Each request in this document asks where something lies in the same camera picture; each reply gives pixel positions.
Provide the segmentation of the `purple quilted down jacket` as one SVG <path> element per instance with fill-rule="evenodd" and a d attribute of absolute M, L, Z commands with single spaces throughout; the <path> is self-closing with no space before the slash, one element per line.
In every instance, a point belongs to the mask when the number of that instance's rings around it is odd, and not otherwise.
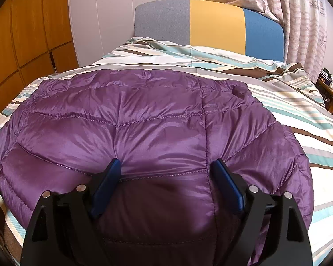
<path fill-rule="evenodd" d="M 261 191 L 289 191 L 305 225 L 309 160 L 290 128 L 235 80 L 99 70 L 41 82 L 0 130 L 0 194 L 27 227 L 40 194 L 67 193 L 113 158 L 121 178 L 97 229 L 109 265 L 219 265 L 239 221 L 217 159 Z"/>

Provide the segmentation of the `clutter on desk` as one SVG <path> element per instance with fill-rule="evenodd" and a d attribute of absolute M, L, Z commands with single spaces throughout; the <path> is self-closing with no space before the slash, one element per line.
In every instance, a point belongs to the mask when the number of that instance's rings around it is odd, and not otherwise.
<path fill-rule="evenodd" d="M 331 74 L 326 68 L 321 69 L 318 79 L 333 90 L 333 74 Z"/>

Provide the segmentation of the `wooden wardrobe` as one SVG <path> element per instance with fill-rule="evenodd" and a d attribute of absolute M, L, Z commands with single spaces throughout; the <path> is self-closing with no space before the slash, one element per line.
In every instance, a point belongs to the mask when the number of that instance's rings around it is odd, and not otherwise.
<path fill-rule="evenodd" d="M 5 0 L 0 7 L 0 113 L 35 79 L 77 67 L 68 0 Z"/>

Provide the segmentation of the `grey yellow blue headboard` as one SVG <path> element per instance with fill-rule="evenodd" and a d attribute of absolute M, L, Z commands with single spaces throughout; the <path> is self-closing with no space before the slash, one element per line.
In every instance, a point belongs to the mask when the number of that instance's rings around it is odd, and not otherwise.
<path fill-rule="evenodd" d="M 158 0 L 135 9 L 138 37 L 206 46 L 258 59 L 283 61 L 283 28 L 254 11 L 202 0 Z"/>

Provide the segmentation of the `pink patterned curtain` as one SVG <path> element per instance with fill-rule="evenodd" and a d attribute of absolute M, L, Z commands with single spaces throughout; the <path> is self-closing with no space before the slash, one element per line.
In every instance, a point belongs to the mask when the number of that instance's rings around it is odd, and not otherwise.
<path fill-rule="evenodd" d="M 327 42 L 325 0 L 208 0 L 254 10 L 279 23 L 285 33 L 285 61 L 301 63 L 316 82 Z"/>

